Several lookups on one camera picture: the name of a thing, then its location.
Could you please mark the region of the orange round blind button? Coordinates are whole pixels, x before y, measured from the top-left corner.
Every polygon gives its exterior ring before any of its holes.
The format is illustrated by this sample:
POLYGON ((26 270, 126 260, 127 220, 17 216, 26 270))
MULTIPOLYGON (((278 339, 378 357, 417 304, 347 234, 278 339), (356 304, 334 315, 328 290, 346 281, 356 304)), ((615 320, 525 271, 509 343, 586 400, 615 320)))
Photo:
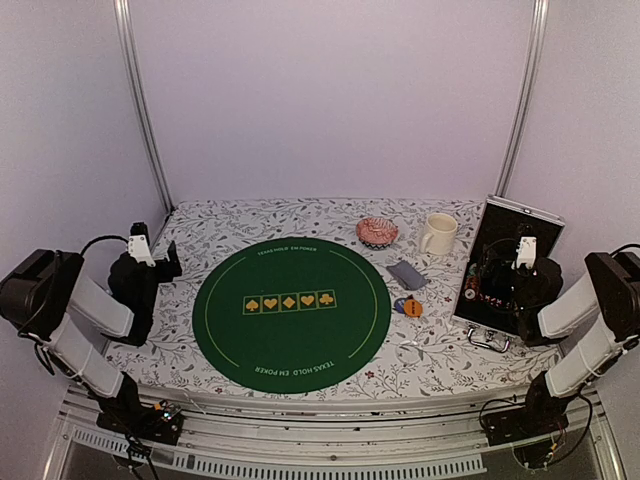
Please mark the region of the orange round blind button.
POLYGON ((424 309, 418 300, 407 298, 403 304, 403 311, 410 318, 419 318, 422 316, 424 309))

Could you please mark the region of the blue round blind button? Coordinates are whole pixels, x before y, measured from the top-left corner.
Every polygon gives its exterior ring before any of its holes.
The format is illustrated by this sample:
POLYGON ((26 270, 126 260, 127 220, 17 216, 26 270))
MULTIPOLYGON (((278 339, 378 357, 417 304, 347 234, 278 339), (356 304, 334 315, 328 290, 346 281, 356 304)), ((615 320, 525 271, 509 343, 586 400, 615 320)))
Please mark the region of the blue round blind button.
POLYGON ((405 315, 406 311, 405 311, 405 304, 408 301, 407 298, 398 298, 394 301, 393 303, 393 308, 396 312, 405 315))

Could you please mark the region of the red chip stack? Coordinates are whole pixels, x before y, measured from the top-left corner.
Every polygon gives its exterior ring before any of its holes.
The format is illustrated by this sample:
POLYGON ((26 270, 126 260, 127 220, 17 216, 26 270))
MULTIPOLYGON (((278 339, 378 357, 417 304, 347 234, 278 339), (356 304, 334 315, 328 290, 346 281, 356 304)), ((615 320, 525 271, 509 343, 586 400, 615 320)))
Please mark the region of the red chip stack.
POLYGON ((472 263, 467 271, 464 282, 463 294, 467 302, 477 301, 480 298, 481 280, 478 263, 472 263))

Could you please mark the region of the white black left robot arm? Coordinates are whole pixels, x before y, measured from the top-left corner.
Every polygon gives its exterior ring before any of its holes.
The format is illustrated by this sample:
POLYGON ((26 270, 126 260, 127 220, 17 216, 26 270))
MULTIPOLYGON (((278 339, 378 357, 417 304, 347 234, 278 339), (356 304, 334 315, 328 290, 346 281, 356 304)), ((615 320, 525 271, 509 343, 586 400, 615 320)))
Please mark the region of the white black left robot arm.
POLYGON ((1 282, 1 316, 84 384, 101 409, 128 434, 148 426, 136 382, 100 354, 76 325, 81 316, 111 341, 143 346, 153 326, 157 291, 181 276, 177 248, 153 259, 129 245, 112 264, 107 289, 93 281, 81 253, 35 250, 1 282))

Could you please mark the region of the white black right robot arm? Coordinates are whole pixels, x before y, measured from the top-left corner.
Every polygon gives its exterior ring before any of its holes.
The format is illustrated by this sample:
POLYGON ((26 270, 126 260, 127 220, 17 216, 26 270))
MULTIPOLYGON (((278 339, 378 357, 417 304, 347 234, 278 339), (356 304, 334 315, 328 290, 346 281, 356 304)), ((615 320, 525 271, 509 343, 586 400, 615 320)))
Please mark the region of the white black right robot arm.
POLYGON ((548 345, 591 324, 573 349, 528 388, 516 422, 524 435, 537 436, 590 380, 638 345, 639 246, 628 243, 588 254, 586 272, 564 289, 559 264, 538 256, 535 237, 523 236, 514 245, 506 258, 487 247, 477 273, 481 279, 507 282, 505 304, 493 309, 513 321, 520 339, 528 346, 548 345))

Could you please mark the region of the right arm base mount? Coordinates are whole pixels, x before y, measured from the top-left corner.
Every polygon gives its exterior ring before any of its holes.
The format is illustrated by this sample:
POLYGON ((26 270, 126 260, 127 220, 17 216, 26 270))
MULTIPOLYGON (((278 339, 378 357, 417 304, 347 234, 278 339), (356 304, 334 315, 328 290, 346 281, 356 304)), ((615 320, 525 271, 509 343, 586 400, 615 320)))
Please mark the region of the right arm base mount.
POLYGON ((515 460, 525 469, 544 469, 566 440, 567 405, 567 401, 554 398, 550 405, 542 406, 489 400, 481 408, 479 424, 490 446, 522 442, 512 450, 515 460))

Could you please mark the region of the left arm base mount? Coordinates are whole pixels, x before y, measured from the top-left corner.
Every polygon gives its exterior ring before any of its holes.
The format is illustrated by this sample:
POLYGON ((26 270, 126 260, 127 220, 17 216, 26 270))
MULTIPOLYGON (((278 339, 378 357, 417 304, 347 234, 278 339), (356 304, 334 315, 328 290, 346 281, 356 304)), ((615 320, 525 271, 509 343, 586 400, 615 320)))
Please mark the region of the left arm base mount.
POLYGON ((99 401, 101 413, 98 427, 123 434, 132 439, 148 440, 176 446, 184 423, 178 404, 161 400, 153 406, 117 406, 114 399, 99 401))

